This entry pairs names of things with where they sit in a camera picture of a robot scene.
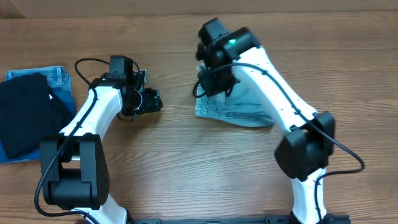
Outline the light blue denim shorts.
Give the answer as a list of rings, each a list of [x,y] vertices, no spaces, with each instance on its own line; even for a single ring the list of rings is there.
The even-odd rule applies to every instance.
[[[259,99],[242,83],[235,84],[230,96],[219,93],[195,102],[195,116],[211,118],[249,128],[271,127],[274,120]]]

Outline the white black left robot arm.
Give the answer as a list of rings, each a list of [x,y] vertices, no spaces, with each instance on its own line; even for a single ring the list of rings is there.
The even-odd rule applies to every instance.
[[[80,215],[86,223],[133,223],[128,209],[110,195],[103,139],[114,118],[133,122],[159,112],[158,90],[146,88],[147,71],[127,56],[112,55],[108,72],[88,82],[88,97],[78,114],[40,143],[42,176],[35,209],[45,217]]]

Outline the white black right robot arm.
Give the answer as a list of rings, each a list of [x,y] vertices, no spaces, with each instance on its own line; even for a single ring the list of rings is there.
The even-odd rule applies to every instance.
[[[277,125],[281,141],[274,156],[294,195],[292,212],[282,221],[332,223],[323,203],[323,176],[333,154],[334,117],[319,113],[289,86],[249,29],[230,32],[212,19],[198,36],[196,115],[246,127]]]

